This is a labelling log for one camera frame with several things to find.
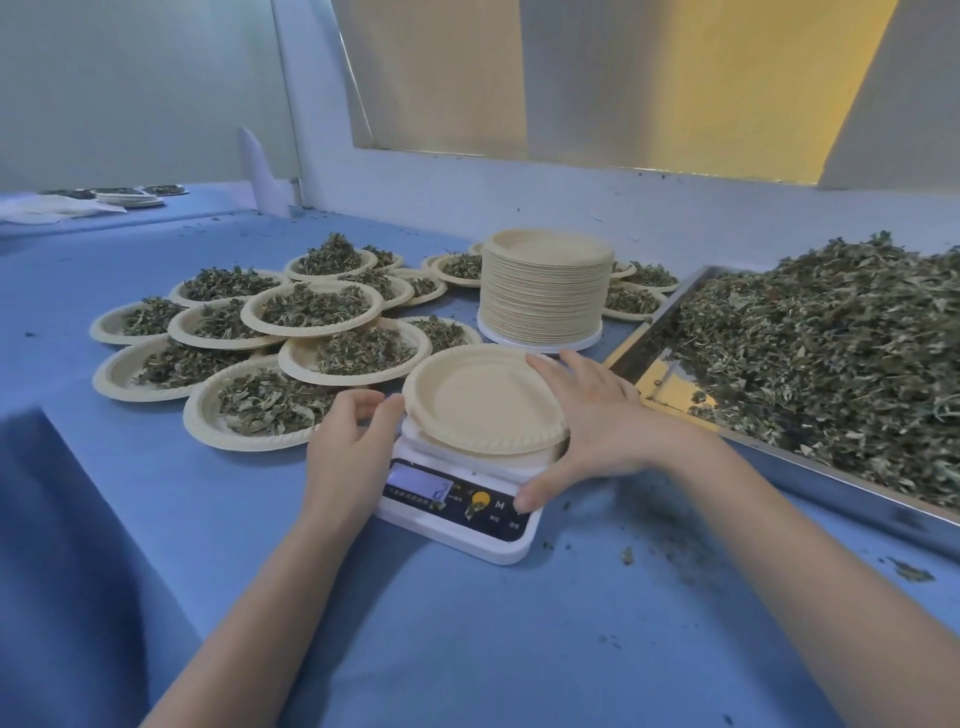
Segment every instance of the digital kitchen scale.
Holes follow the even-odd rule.
[[[530,551],[540,510],[519,514],[514,496],[556,461],[560,447],[479,455],[431,439],[408,416],[376,515],[492,564],[515,564]]]

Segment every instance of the hand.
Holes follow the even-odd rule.
[[[384,400],[372,389],[337,395],[306,448],[304,516],[356,537],[383,494],[403,412],[402,395]],[[357,424],[365,420],[371,421],[366,430]]]
[[[657,467],[689,427],[643,406],[635,386],[576,352],[561,352],[569,367],[539,356],[527,363],[543,377],[566,416],[570,445],[547,471],[516,495],[520,513],[541,508],[574,483],[602,475],[627,475]]]

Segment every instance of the finger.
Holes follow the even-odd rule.
[[[574,483],[582,480],[574,461],[568,456],[560,458],[549,469],[535,477],[514,498],[518,513],[530,513],[542,508],[544,503],[558,496]]]

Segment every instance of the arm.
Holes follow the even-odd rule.
[[[850,726],[960,725],[960,639],[807,519],[719,437],[642,405],[563,354],[530,358],[570,427],[567,454],[517,496],[533,510],[578,480],[658,468],[701,514]]]
[[[383,490],[403,397],[382,401],[372,390],[337,396],[307,448],[300,517],[143,726],[276,722],[337,570]],[[371,416],[362,433],[357,421]]]

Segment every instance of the plate of dried herbs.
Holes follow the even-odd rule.
[[[244,303],[240,320],[271,336],[329,336],[372,321],[383,310],[375,288],[346,280],[298,281]]]
[[[167,327],[184,306],[160,296],[128,303],[90,324],[90,337],[104,344],[129,346],[166,336]]]
[[[391,253],[382,248],[377,248],[375,245],[365,245],[363,249],[376,255],[376,265],[373,266],[373,269],[378,273],[386,273],[403,265],[403,255],[400,253]]]
[[[280,369],[275,354],[262,356],[194,387],[183,407],[183,426],[212,448],[292,448],[310,439],[342,389],[293,379]]]
[[[319,339],[290,339],[280,349],[286,374],[311,384],[358,387],[408,375],[430,355],[430,338],[413,324],[379,319]]]
[[[406,280],[383,271],[368,269],[361,273],[340,276],[338,280],[368,285],[383,297],[383,310],[404,305],[414,297],[414,287]]]
[[[407,316],[397,319],[405,324],[413,324],[430,339],[431,353],[445,352],[453,347],[470,344],[483,344],[480,332],[455,319],[442,319],[439,316]]]
[[[192,279],[175,285],[168,298],[180,305],[203,305],[249,298],[289,282],[281,273],[255,268],[243,270],[239,265],[232,268],[203,268]]]
[[[112,400],[178,400],[189,397],[204,379],[250,356],[250,352],[187,347],[164,336],[108,358],[93,375],[93,388]]]
[[[446,283],[432,275],[428,270],[417,270],[416,268],[396,268],[390,272],[394,278],[404,279],[414,289],[414,295],[402,306],[420,305],[429,301],[435,301],[446,293]]]
[[[269,347],[283,336],[254,331],[240,319],[246,301],[226,299],[185,308],[174,316],[167,328],[170,336],[198,349],[242,351]]]
[[[666,297],[642,285],[615,280],[607,289],[603,315],[619,321],[649,321]]]
[[[483,257],[470,253],[441,255],[430,267],[440,280],[466,288],[479,288]]]
[[[324,280],[361,273],[376,266],[375,253],[356,250],[339,232],[332,232],[322,246],[310,248],[283,268],[290,280]]]

